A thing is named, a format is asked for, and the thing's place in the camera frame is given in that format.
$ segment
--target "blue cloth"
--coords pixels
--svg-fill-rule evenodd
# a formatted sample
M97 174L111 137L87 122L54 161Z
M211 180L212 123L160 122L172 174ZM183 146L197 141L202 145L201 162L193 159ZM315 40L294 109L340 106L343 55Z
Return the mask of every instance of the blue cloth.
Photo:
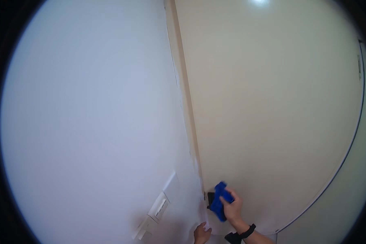
M234 198L232 195L225 190L226 183L221 181L218 185L215 186L214 190L214 200L210 205L210 210L213 211L217 217L220 219L221 222L226 221L225 213L224 213L224 205L220 200L220 196L222 196L227 202L232 203Z

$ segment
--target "white wall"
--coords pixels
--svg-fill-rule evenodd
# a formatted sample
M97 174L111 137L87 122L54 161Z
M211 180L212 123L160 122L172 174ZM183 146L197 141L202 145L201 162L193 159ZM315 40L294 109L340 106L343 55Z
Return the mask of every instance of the white wall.
M22 36L1 104L4 166L42 243L137 243L172 172L180 200L155 243L191 242L190 161L162 0L48 1Z

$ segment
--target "light switch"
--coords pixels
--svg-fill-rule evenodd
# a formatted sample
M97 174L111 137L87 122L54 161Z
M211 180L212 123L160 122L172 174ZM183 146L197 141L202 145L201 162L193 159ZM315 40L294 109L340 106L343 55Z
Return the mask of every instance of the light switch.
M151 210L148 212L148 215L154 219L157 223L160 222L161 218L163 217L166 209L169 206L169 201L166 195L162 192L156 199L155 203L153 204Z

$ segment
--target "black wristband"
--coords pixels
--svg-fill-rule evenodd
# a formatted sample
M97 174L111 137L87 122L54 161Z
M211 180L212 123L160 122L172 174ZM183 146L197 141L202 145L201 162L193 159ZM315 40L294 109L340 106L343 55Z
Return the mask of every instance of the black wristband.
M251 227L249 227L249 229L246 232L242 233L241 235L239 235L237 232L236 233L231 232L225 236L225 239L230 244L240 244L241 240L249 237L249 235L254 232L255 228L256 225L252 224Z
M245 238L249 237L249 235L254 232L255 228L256 228L256 225L252 224L251 227L249 227L249 229L246 232L244 232L240 235L240 238L245 239Z

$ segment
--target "hand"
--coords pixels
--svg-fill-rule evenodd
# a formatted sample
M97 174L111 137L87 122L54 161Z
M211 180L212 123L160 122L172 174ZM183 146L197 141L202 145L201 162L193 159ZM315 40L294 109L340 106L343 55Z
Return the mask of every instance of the hand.
M243 199L241 199L233 189L225 187L225 190L227 190L232 195L234 201L232 203L229 203L223 197L220 197L220 200L224 205L224 213L226 219L231 224L233 224L233 222L238 222L241 220L241 208L243 206Z
M203 222L202 224L198 225L197 228L195 229L194 244L205 244L210 239L211 228L205 231L204 227L205 224L206 222Z

